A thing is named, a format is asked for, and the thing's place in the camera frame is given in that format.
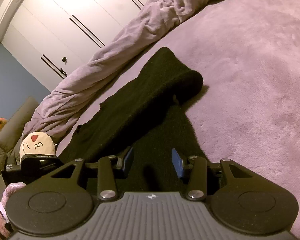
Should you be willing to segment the grey padded headboard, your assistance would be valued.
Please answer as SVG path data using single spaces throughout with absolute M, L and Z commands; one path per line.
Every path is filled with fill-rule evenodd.
M 31 120 L 38 102 L 29 97 L 21 107 L 12 115 L 7 124 L 0 131 L 0 200 L 5 189 L 5 183 L 1 176 L 1 169 L 5 160 L 10 155 L 18 158 L 21 135 L 25 124 Z

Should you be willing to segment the purple fleece bed cover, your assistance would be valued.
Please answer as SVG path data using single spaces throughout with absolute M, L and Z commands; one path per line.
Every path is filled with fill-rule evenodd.
M 104 93 L 79 122 L 168 47 L 208 86 L 187 116 L 211 160 L 229 157 L 288 189 L 299 214 L 300 0 L 225 0 L 162 38 Z

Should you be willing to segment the pink pillow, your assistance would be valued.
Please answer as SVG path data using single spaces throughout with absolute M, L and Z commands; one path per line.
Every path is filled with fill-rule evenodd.
M 18 190 L 25 187 L 26 184 L 19 182 L 19 183 L 11 183 L 6 187 L 5 191 L 2 194 L 2 199 L 0 201 L 0 240 L 1 239 L 8 239 L 13 232 L 12 226 L 10 221 L 7 217 L 6 213 L 6 204 L 12 194 L 17 192 Z

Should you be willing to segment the white wardrobe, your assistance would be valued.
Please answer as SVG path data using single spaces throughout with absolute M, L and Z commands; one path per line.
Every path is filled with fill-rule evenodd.
M 86 64 L 148 0 L 0 0 L 0 43 L 53 90 Z

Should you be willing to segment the black knit garment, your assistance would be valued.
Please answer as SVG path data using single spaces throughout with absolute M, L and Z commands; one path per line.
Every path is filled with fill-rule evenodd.
M 197 71 L 181 63 L 168 48 L 160 48 L 137 78 L 107 98 L 90 121 L 77 127 L 60 160 L 97 162 L 132 147 L 131 167 L 116 180 L 120 191 L 184 191 L 187 181 L 177 176 L 172 150 L 204 156 L 183 110 L 202 86 Z

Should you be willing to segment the rolled purple duvet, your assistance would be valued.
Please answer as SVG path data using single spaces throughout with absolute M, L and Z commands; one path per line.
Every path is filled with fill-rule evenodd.
M 91 60 L 74 70 L 46 96 L 24 126 L 21 137 L 46 132 L 59 142 L 72 129 L 96 93 L 150 44 L 203 9 L 210 0 L 148 0 Z

